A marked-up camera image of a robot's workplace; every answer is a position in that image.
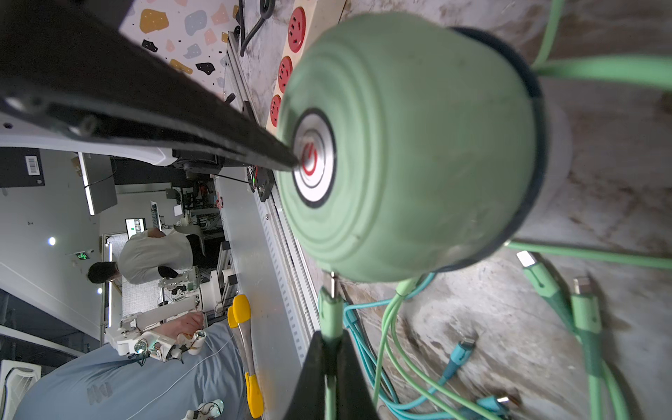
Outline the beige red power strip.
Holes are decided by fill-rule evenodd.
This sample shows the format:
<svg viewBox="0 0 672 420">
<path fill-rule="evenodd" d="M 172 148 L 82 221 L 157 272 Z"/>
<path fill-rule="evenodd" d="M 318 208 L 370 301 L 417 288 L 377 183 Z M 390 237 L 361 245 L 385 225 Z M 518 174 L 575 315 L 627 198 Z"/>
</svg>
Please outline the beige red power strip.
<svg viewBox="0 0 672 420">
<path fill-rule="evenodd" d="M 276 135 L 278 116 L 292 71 L 301 61 L 304 52 L 327 29 L 341 21 L 346 0 L 297 0 L 292 4 L 288 27 L 283 32 L 283 54 L 274 66 L 276 80 L 269 103 L 266 130 Z"/>
</svg>

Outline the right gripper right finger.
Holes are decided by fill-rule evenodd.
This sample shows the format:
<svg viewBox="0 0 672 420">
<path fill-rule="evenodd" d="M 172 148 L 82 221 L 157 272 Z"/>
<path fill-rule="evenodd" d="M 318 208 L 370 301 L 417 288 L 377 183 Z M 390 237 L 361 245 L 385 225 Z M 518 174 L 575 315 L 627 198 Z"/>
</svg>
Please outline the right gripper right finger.
<svg viewBox="0 0 672 420">
<path fill-rule="evenodd" d="M 326 339 L 315 332 L 286 419 L 378 418 L 348 333 Z"/>
</svg>

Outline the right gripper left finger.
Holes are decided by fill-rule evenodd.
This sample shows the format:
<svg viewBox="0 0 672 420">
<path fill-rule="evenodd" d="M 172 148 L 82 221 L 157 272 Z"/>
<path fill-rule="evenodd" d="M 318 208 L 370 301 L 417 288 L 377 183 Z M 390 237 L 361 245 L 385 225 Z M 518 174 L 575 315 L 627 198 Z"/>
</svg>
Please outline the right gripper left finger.
<svg viewBox="0 0 672 420">
<path fill-rule="evenodd" d="M 1 108 L 87 143 L 206 152 L 289 171 L 269 131 L 69 2 L 1 4 Z"/>
</svg>

